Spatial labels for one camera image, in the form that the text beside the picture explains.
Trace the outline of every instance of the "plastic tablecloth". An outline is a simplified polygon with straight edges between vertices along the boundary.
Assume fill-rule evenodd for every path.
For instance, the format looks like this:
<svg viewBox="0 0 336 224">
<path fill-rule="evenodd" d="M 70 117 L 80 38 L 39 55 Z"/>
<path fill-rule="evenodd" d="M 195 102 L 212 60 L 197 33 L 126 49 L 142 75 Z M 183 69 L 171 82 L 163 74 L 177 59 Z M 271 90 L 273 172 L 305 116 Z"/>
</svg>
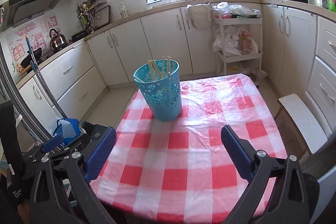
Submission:
<svg viewBox="0 0 336 224">
<path fill-rule="evenodd" d="M 245 75 L 181 82 L 182 113 L 159 122 L 138 91 L 117 128 L 118 139 L 91 187 L 98 198 L 143 218 L 221 223 L 239 200 L 242 179 L 221 142 L 221 128 L 271 157 L 283 141 L 258 89 Z M 255 215 L 271 195 L 270 179 Z"/>
</svg>

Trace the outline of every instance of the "blue plastic basket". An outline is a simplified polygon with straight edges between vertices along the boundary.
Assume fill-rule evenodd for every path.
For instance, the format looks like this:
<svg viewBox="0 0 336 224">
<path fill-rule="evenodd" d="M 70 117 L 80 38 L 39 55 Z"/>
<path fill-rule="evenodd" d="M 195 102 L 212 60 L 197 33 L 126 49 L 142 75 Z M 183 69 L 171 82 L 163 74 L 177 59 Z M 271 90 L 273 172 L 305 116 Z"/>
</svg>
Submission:
<svg viewBox="0 0 336 224">
<path fill-rule="evenodd" d="M 158 69 L 162 71 L 162 60 L 155 61 Z M 148 64 L 138 68 L 134 76 L 144 81 L 141 83 L 134 79 L 145 98 L 154 117 L 161 122 L 174 120 L 182 111 L 179 63 L 170 60 L 170 75 L 167 72 L 167 59 L 164 62 L 164 78 L 160 80 L 155 73 L 157 81 L 153 81 Z"/>
</svg>

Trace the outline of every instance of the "kettle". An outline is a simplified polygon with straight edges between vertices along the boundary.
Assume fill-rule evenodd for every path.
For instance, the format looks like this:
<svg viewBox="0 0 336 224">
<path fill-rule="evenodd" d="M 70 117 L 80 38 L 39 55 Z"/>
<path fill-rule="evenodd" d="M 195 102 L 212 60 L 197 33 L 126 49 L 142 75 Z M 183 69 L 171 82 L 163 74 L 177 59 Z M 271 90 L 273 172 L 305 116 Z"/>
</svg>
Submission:
<svg viewBox="0 0 336 224">
<path fill-rule="evenodd" d="M 60 47 L 64 48 L 68 45 L 67 40 L 64 35 L 57 32 L 55 29 L 51 29 L 49 32 L 49 36 L 51 38 L 50 40 L 50 49 L 54 52 L 55 50 L 58 50 Z"/>
</svg>

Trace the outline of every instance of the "countertop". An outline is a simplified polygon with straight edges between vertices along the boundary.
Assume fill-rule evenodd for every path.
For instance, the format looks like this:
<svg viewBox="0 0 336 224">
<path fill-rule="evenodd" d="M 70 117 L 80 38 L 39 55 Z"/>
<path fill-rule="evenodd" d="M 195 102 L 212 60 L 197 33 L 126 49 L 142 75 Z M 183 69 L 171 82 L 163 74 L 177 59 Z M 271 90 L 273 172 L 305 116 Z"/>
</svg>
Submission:
<svg viewBox="0 0 336 224">
<path fill-rule="evenodd" d="M 184 1 L 179 1 L 179 2 L 174 2 L 174 3 L 169 3 L 166 5 L 158 6 L 155 8 L 152 8 L 150 10 L 145 10 L 141 12 L 137 12 L 135 14 L 130 15 L 129 17 L 119 19 L 117 21 L 112 22 L 111 24 L 99 29 L 98 31 L 95 31 L 94 33 L 88 35 L 85 37 L 85 40 L 88 40 L 97 34 L 100 34 L 102 32 L 105 32 L 115 26 L 118 26 L 120 24 L 123 24 L 125 22 L 128 22 L 133 19 L 137 19 L 139 17 L 143 17 L 146 15 L 150 15 L 153 13 L 169 10 L 169 9 L 174 9 L 174 8 L 180 8 L 184 7 L 187 5 L 196 5 L 196 4 L 206 4 L 206 3 L 219 3 L 219 2 L 239 2 L 239 3 L 260 3 L 260 4 L 275 4 L 275 5 L 283 5 L 283 6 L 289 6 L 301 10 L 306 10 L 314 14 L 321 15 L 323 17 L 326 17 L 330 20 L 333 20 L 336 22 L 336 13 L 329 11 L 323 7 L 319 7 L 316 5 L 312 4 L 307 4 L 303 2 L 297 2 L 297 1 L 291 1 L 291 0 L 184 0 Z"/>
<path fill-rule="evenodd" d="M 78 40 L 75 43 L 72 43 L 71 45 L 65 47 L 63 50 L 57 52 L 56 54 L 52 55 L 51 57 L 49 57 L 47 60 L 43 61 L 41 64 L 39 64 L 39 69 L 43 69 L 46 65 L 48 65 L 49 63 L 51 63 L 53 60 L 55 60 L 56 58 L 58 58 L 59 56 L 61 56 L 62 54 L 66 53 L 67 51 L 77 47 L 78 45 L 84 43 L 85 40 L 84 38 L 81 40 Z M 35 75 L 34 71 L 29 72 L 25 77 L 23 77 L 17 84 L 16 87 L 18 89 L 20 89 L 30 78 L 32 78 Z"/>
</svg>

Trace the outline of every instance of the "clear plastic bottle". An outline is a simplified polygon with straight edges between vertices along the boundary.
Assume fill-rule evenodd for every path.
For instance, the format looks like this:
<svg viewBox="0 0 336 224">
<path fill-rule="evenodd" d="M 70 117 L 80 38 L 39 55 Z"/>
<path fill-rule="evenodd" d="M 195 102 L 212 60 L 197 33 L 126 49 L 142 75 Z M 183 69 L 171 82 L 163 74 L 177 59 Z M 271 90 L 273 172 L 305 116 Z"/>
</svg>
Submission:
<svg viewBox="0 0 336 224">
<path fill-rule="evenodd" d="M 119 11 L 120 11 L 120 14 L 121 14 L 121 18 L 128 17 L 127 9 L 126 9 L 125 5 L 123 5 L 122 2 L 120 2 Z"/>
</svg>

